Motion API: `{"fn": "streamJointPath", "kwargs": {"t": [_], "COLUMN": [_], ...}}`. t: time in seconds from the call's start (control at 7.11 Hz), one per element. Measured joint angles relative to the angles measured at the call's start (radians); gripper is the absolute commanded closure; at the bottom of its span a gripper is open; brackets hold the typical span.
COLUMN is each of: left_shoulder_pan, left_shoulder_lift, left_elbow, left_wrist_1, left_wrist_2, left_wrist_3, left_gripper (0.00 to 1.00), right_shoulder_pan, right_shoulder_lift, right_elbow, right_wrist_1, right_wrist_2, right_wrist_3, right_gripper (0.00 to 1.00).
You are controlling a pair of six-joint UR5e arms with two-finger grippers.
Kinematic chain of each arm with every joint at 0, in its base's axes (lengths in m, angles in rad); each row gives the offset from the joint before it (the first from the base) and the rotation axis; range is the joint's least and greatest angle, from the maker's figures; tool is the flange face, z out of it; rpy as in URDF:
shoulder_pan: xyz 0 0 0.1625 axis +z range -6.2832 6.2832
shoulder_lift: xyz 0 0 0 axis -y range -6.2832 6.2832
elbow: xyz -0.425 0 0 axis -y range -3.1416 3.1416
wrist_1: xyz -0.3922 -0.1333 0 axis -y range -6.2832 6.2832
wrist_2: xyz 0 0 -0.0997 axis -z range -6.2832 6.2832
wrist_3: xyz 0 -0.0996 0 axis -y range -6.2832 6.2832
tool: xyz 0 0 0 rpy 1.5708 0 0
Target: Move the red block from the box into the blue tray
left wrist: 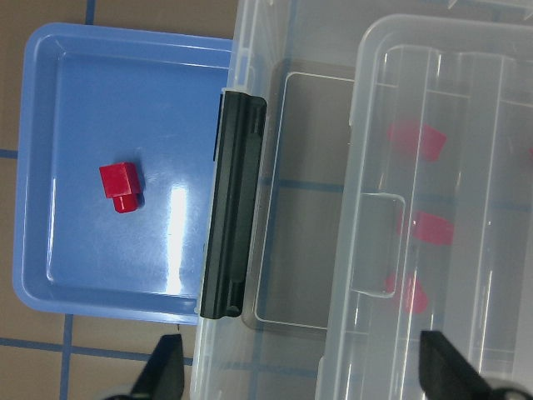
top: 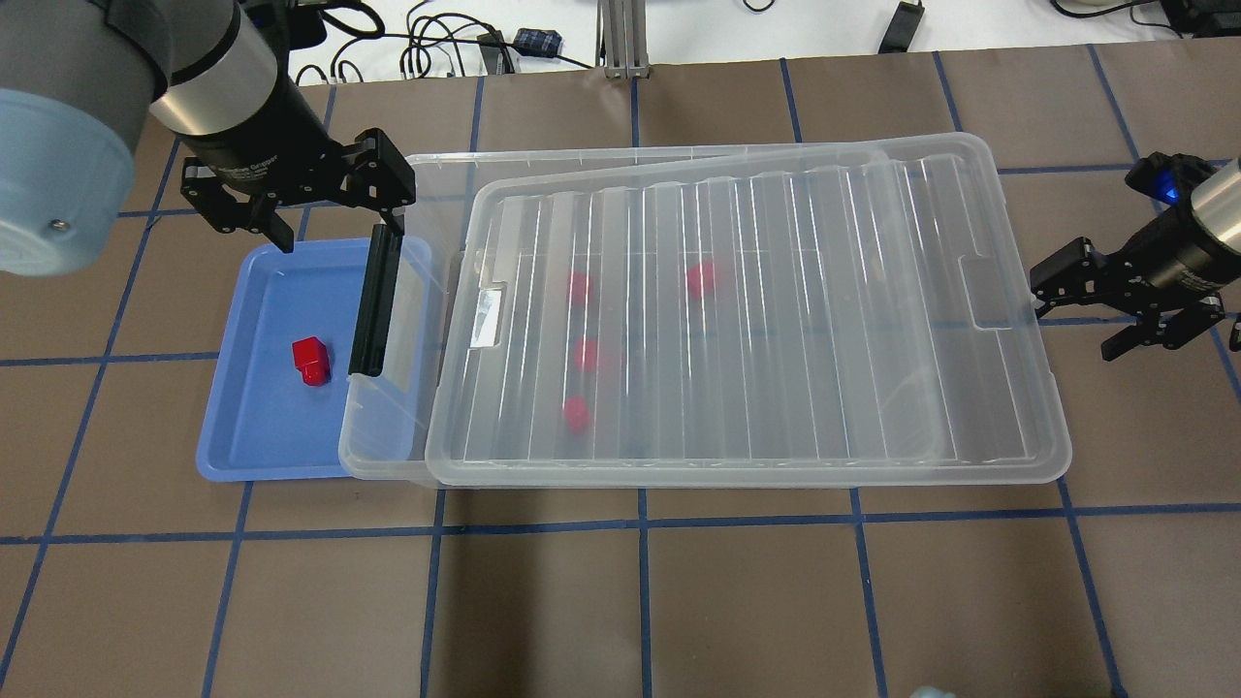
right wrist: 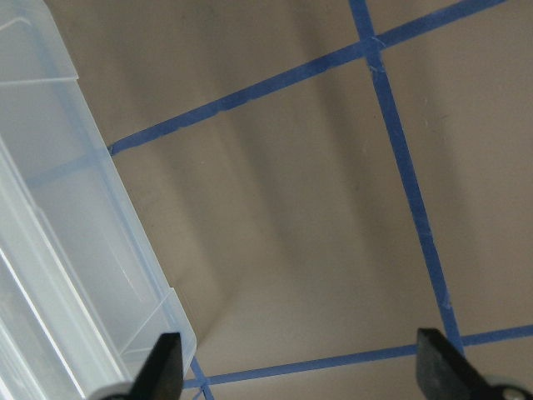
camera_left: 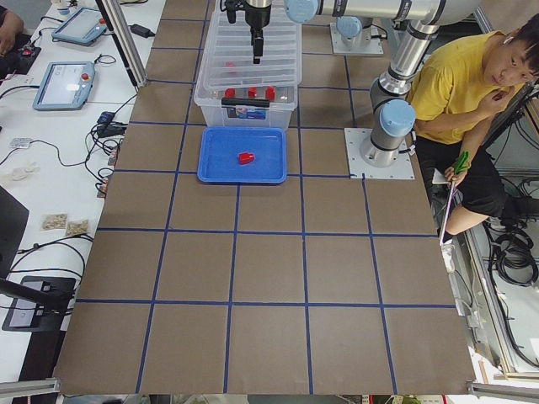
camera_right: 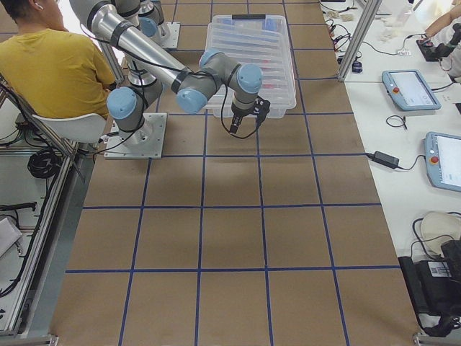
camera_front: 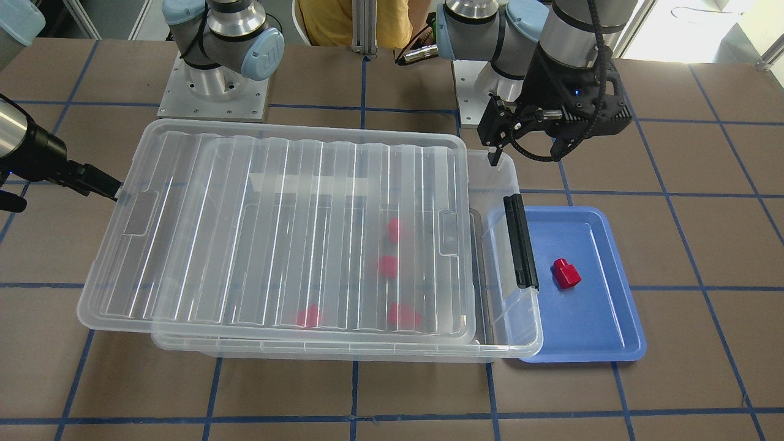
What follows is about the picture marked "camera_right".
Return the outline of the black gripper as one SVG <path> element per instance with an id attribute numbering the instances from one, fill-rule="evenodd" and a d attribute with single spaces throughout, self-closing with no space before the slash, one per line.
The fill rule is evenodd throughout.
<path id="1" fill-rule="evenodd" d="M 229 132 L 232 135 L 236 135 L 238 132 L 238 128 L 241 124 L 241 121 L 244 117 L 251 114 L 254 109 L 254 103 L 248 105 L 237 105 L 236 103 L 232 103 L 231 110 L 233 112 L 232 123 L 230 124 Z"/>

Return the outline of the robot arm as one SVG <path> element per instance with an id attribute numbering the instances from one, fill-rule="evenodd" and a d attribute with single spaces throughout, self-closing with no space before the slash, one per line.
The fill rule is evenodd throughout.
<path id="1" fill-rule="evenodd" d="M 122 51 L 137 68 L 170 87 L 183 111 L 199 112 L 225 87 L 233 90 L 233 118 L 227 129 L 232 136 L 247 115 L 256 116 L 257 125 L 265 121 L 270 103 L 258 95 L 261 69 L 208 49 L 202 54 L 199 71 L 194 72 L 160 46 L 164 16 L 158 1 L 71 1 L 70 5 L 96 39 Z"/>
<path id="2" fill-rule="evenodd" d="M 141 1 L 138 17 L 141 32 L 154 42 L 161 44 L 169 37 L 170 31 L 160 1 Z"/>

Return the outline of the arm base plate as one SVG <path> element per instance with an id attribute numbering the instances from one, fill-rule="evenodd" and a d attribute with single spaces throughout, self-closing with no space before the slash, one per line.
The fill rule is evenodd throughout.
<path id="1" fill-rule="evenodd" d="M 112 121 L 112 132 L 117 135 L 110 136 L 107 148 L 104 151 L 106 159 L 160 159 L 164 146 L 164 135 L 167 123 L 166 113 L 144 112 L 144 124 L 127 141 L 123 142 L 130 134 L 120 132 L 115 120 Z"/>
<path id="2" fill-rule="evenodd" d="M 164 49 L 176 50 L 180 33 L 179 22 L 164 22 L 158 27 L 160 46 Z"/>

